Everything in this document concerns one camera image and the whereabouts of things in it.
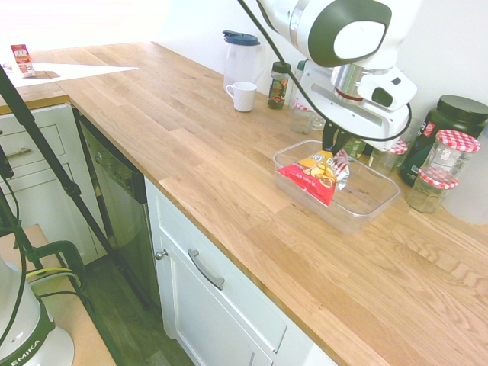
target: dishwasher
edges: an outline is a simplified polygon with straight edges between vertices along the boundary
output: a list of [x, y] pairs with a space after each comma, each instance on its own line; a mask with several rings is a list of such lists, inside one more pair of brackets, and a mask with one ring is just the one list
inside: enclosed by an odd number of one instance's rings
[[143, 297], [161, 308], [144, 175], [83, 115], [79, 127], [104, 228]]

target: drawer handle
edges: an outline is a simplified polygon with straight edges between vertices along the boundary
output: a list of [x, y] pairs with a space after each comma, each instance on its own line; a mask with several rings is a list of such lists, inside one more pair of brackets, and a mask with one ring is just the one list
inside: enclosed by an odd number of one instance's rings
[[168, 252], [166, 251], [166, 249], [163, 249], [162, 252], [157, 252], [155, 255], [154, 255], [154, 258], [156, 258], [156, 261], [160, 261], [161, 259], [164, 258], [164, 256], [167, 255], [169, 256]]
[[30, 153], [32, 153], [31, 149], [26, 149], [25, 147], [23, 147], [20, 150], [13, 152], [12, 154], [8, 154], [7, 159], [17, 158], [19, 156], [27, 155]]
[[219, 290], [223, 290], [223, 283], [225, 280], [221, 277], [215, 277], [213, 276], [200, 262], [200, 259], [198, 259], [198, 255], [200, 253], [198, 250], [188, 250], [188, 255], [190, 256], [191, 261], [197, 267], [197, 270], [200, 271], [200, 273], [216, 288]]

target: red gingham lid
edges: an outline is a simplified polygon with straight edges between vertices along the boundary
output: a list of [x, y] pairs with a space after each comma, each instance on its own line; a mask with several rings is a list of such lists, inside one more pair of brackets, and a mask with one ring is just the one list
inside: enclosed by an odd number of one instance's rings
[[294, 106], [295, 108], [300, 109], [301, 111], [311, 111], [311, 109], [310, 109], [310, 108], [305, 107], [303, 104], [301, 104], [301, 103], [298, 101], [298, 99], [295, 99], [295, 100], [293, 101], [293, 106]]
[[396, 155], [403, 155], [406, 153], [406, 151], [409, 149], [409, 147], [406, 145], [406, 143], [402, 140], [398, 140], [396, 144], [387, 152], [396, 154]]
[[[421, 169], [419, 169], [420, 178], [422, 178], [423, 181], [429, 183], [430, 185], [433, 185], [434, 187], [440, 189], [452, 189], [452, 188], [456, 188], [456, 186], [458, 185], [458, 180], [453, 175], [447, 173], [443, 169], [441, 170], [429, 169], [428, 173], [429, 175], [427, 175]], [[451, 181], [448, 182], [441, 181], [441, 180], [445, 180], [448, 177], [448, 175], [450, 175], [453, 178]]]
[[481, 145], [474, 137], [455, 130], [440, 130], [435, 135], [437, 141], [455, 150], [465, 153], [476, 153], [480, 150]]

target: cabinet door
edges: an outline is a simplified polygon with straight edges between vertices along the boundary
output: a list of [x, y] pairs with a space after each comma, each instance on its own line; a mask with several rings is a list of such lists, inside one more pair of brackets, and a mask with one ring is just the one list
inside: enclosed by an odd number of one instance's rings
[[[68, 164], [63, 168], [71, 176]], [[72, 199], [66, 194], [51, 169], [9, 180], [18, 200], [22, 226], [38, 223], [50, 242], [69, 240], [78, 248], [84, 263], [99, 255], [88, 224]], [[15, 212], [15, 203], [5, 183], [1, 183], [8, 203]]]
[[172, 314], [165, 314], [165, 320], [166, 315], [173, 318], [175, 337], [193, 362], [200, 366], [270, 366], [271, 360], [206, 289], [190, 260], [171, 245], [163, 247], [169, 255], [156, 266], [158, 273], [168, 273], [162, 266], [169, 266], [173, 302]]

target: white cabinet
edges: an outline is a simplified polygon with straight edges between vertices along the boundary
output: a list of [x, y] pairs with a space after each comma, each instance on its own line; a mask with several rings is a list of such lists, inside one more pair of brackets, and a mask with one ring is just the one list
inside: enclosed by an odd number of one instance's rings
[[175, 335], [193, 362], [205, 366], [271, 366], [271, 360], [205, 287], [193, 263], [174, 246], [166, 247]]
[[196, 365], [336, 365], [147, 179], [146, 192], [165, 331]]
[[[100, 211], [71, 106], [61, 104], [31, 112], [63, 168], [81, 188], [88, 209], [101, 225]], [[0, 145], [5, 155], [10, 156], [8, 161], [15, 173], [9, 183], [18, 199], [22, 225], [27, 227], [38, 223], [50, 242], [73, 242], [85, 264], [105, 254], [34, 141], [13, 114], [0, 116], [0, 130]], [[2, 182], [0, 187], [14, 210], [14, 202], [5, 183]]]

